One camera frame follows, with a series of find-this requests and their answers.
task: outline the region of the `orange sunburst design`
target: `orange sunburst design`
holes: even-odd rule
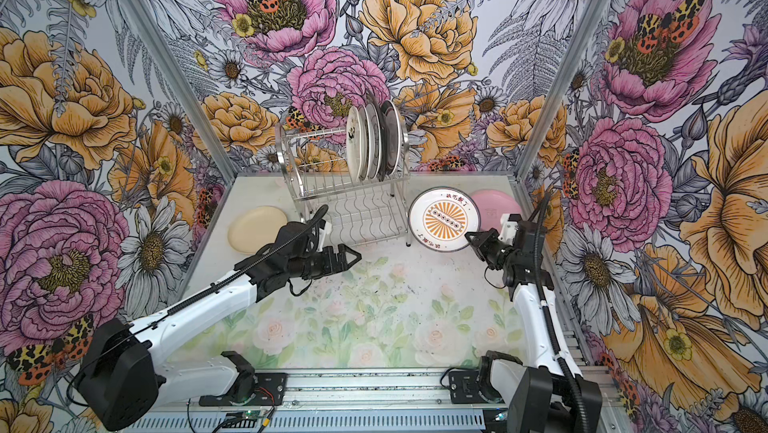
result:
[[[453,202],[439,201],[427,209],[425,229],[435,238],[454,239],[464,233],[467,217],[464,210]]]

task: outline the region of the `metal post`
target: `metal post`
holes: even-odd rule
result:
[[[542,147],[544,138],[547,136],[547,130],[555,115],[565,94],[568,84],[571,82],[576,69],[578,68],[581,54],[587,48],[589,41],[594,40],[594,27],[600,21],[600,17],[605,12],[610,0],[589,0],[587,9],[581,17],[578,24],[574,27],[574,33],[571,36],[571,42],[565,51],[558,73],[554,76],[554,81],[547,92],[542,114],[539,116],[536,125],[531,131],[531,138],[523,150],[520,162],[514,169],[514,176],[518,181],[522,181],[528,171],[531,169],[533,160],[538,155],[538,150]]]
[[[236,176],[232,162],[211,129],[210,123],[201,109],[200,102],[197,101],[192,87],[187,82],[187,77],[168,49],[168,44],[165,43],[163,33],[160,31],[154,15],[149,11],[146,0],[120,0],[120,8],[129,18],[132,31],[139,34],[150,54],[158,63],[160,70],[163,71],[170,87],[173,88],[181,106],[189,115],[192,124],[200,134],[200,139],[205,143],[216,167],[221,172],[225,184],[230,186]]]

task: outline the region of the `orange flower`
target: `orange flower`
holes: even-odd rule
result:
[[[26,146],[17,162],[37,156],[46,142],[67,145],[86,168],[98,169],[136,139],[133,98],[95,50],[78,44],[72,85],[57,105],[52,51],[59,47],[42,32],[29,31],[22,40],[0,28],[0,145]]]
[[[437,8],[449,0],[363,0],[360,21],[378,37],[376,46],[392,44],[400,57],[397,76],[445,86],[472,62],[472,42],[477,33],[477,17],[462,14],[448,18],[439,26],[420,26]]]
[[[39,405],[30,399],[20,409],[16,400],[0,400],[0,431],[12,433],[50,433],[53,407]]]
[[[349,171],[346,161],[339,156],[339,153],[320,148],[317,145],[308,142],[306,147],[299,149],[299,157],[296,158],[296,164],[300,166],[303,172],[341,172]]]
[[[531,131],[542,114],[544,96],[536,96],[530,102],[520,100],[509,103],[499,111],[504,121],[497,121],[488,125],[488,145],[495,148],[504,146],[514,148],[517,145],[528,143]],[[542,159],[547,168],[554,168],[555,163],[565,148],[565,105],[558,108],[558,114],[554,117],[552,126],[547,130],[542,149],[538,151],[538,157]]]
[[[226,151],[237,145],[256,154],[264,146],[275,144],[275,125],[280,118],[248,96],[231,92],[206,96],[203,111]],[[198,149],[205,149],[197,131],[192,140]]]
[[[418,114],[411,130],[426,132],[427,141],[419,145],[424,148],[422,162],[447,155],[461,142],[459,135],[469,137],[472,132],[470,114],[475,120],[480,119],[472,88],[461,92],[443,88],[441,92],[437,85],[428,83],[406,86],[400,90],[395,102],[404,112]]]
[[[605,345],[631,378],[659,395],[674,383],[676,408],[689,409],[711,389],[722,389],[725,402],[715,418],[728,418],[739,408],[736,394],[747,388],[757,391],[760,376],[750,373],[753,365],[725,344],[733,340],[722,320],[705,314],[713,296],[704,287],[705,278],[696,275],[677,249],[649,244],[640,255],[640,281],[630,297],[641,320],[633,332],[620,324],[620,332],[603,337]],[[668,272],[681,275],[679,281],[686,285]],[[746,343],[743,335],[736,337]]]
[[[167,196],[176,201],[176,212],[191,225],[197,195],[187,153],[176,146],[160,121],[152,123],[151,133],[142,131],[140,145],[119,150],[107,176],[114,191],[112,199],[131,206],[144,204],[154,213]]]
[[[534,191],[532,196],[535,208],[544,197],[544,186],[542,185],[542,187]],[[553,255],[560,249],[564,225],[565,216],[563,214],[562,194],[559,189],[555,189],[549,199],[549,205],[544,216],[544,227],[547,229],[546,242],[549,251]]]
[[[693,156],[713,184],[709,207],[680,224],[690,257],[706,269],[706,290],[724,315],[760,328],[768,315],[768,92],[710,121],[709,162]]]

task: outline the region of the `white plate with orange sunburst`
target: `white plate with orange sunburst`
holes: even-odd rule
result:
[[[427,189],[413,200],[408,223],[419,243],[449,253],[469,244],[464,233],[479,230],[480,212],[465,192],[439,186]]]

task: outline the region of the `dish rack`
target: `dish rack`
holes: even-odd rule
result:
[[[381,181],[352,179],[341,155],[324,159],[323,154],[312,162],[300,161],[299,151],[308,150],[308,144],[338,134],[346,135],[346,128],[287,133],[280,125],[275,126],[280,169],[301,221],[311,218],[321,205],[328,205],[330,244],[359,246],[406,236],[410,246],[406,208],[408,145],[403,145],[397,168]]]

